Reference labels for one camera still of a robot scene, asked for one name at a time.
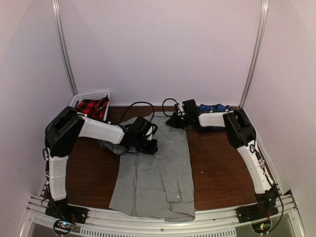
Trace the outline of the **grey long sleeve shirt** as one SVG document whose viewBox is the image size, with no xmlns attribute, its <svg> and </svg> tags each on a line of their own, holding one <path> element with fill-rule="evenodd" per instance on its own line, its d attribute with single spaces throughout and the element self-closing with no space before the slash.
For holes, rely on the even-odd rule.
<svg viewBox="0 0 316 237">
<path fill-rule="evenodd" d="M 153 155 L 127 154 L 125 149 L 100 141 L 102 149 L 119 155 L 119 171 L 109 208 L 136 217 L 161 218 L 167 222 L 195 219 L 194 183 L 186 132 L 166 125 L 157 112 Z"/>
</svg>

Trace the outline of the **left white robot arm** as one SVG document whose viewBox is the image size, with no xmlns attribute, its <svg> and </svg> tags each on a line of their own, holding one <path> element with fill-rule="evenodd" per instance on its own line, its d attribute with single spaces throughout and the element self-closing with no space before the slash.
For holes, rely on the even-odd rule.
<svg viewBox="0 0 316 237">
<path fill-rule="evenodd" d="M 52 212 L 60 219 L 71 215 L 66 193 L 66 168 L 79 137 L 103 140 L 127 150 L 133 148 L 137 153 L 153 155 L 158 151 L 158 142 L 153 138 L 157 129 L 157 125 L 144 117 L 137 117 L 128 125 L 112 124 L 67 106 L 44 132 L 43 156 Z"/>
</svg>

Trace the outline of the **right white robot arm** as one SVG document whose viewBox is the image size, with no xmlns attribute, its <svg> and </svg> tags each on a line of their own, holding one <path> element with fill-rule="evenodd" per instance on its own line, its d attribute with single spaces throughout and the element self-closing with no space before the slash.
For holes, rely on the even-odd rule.
<svg viewBox="0 0 316 237">
<path fill-rule="evenodd" d="M 243 158 L 252 178 L 257 204 L 253 214 L 263 218 L 277 210 L 276 201 L 279 198 L 276 185 L 270 177 L 265 160 L 262 158 L 256 140 L 256 131 L 242 108 L 225 107 L 214 110 L 203 106 L 198 107 L 194 99 L 176 103 L 175 111 L 168 115 L 166 124 L 174 128 L 194 129 L 222 128 L 226 131 L 229 144 Z"/>
</svg>

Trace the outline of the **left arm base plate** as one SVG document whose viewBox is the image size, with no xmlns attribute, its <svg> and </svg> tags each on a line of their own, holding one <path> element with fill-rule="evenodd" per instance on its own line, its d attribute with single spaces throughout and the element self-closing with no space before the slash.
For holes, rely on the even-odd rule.
<svg viewBox="0 0 316 237">
<path fill-rule="evenodd" d="M 48 206 L 45 210 L 47 216 L 78 224 L 86 223 L 87 213 L 88 209 L 71 205 L 66 208 Z"/>
</svg>

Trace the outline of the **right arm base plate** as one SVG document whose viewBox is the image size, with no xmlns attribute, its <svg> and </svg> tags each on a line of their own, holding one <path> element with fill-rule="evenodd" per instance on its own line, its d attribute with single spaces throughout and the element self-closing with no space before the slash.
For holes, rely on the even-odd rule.
<svg viewBox="0 0 316 237">
<path fill-rule="evenodd" d="M 249 206 L 240 206 L 236 209 L 236 214 L 239 223 L 256 221 L 264 218 L 268 218 L 270 215 L 278 214 L 278 208 L 272 206 L 267 210 L 259 210 L 259 207 L 256 204 Z"/>
</svg>

